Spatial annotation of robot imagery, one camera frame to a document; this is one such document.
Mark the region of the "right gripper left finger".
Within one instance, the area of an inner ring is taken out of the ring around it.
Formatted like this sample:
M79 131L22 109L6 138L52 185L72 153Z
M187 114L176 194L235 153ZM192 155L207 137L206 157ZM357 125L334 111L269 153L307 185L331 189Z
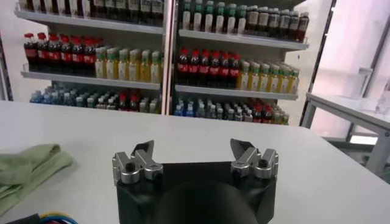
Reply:
M137 144L131 154L117 152L112 158L114 184L135 184L142 178L157 181L163 175L163 165L152 159L154 140Z

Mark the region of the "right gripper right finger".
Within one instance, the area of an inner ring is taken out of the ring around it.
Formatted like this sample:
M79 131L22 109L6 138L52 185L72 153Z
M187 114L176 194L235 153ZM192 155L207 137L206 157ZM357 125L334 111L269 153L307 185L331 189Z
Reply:
M278 153L274 149L266 149L263 153L252 143L238 139L230 140L235 160L230 170L237 180L249 176L253 172L258 179L271 179L278 174Z

